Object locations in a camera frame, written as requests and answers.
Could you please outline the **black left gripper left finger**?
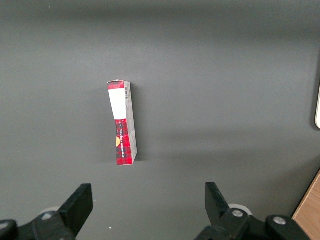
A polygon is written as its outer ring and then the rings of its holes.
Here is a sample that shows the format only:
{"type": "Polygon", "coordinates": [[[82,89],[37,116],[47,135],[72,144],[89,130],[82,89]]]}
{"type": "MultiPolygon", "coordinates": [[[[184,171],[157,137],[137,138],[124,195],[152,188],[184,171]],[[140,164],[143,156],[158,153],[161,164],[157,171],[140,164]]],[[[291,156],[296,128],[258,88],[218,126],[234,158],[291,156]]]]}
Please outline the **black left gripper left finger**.
{"type": "Polygon", "coordinates": [[[58,208],[48,210],[18,226],[13,219],[0,221],[2,240],[75,240],[93,210],[90,183],[81,184],[58,208]]]}

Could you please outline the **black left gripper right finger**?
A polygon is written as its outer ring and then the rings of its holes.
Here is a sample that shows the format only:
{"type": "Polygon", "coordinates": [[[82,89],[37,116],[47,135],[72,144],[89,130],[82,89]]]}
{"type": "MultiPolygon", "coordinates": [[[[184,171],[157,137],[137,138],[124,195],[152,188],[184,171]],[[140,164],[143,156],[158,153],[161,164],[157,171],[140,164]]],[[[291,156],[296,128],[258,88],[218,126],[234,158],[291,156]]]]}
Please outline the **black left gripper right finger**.
{"type": "Polygon", "coordinates": [[[205,210],[210,225],[197,240],[308,240],[290,217],[269,215],[260,221],[238,207],[230,207],[214,182],[205,184],[205,210]]]}

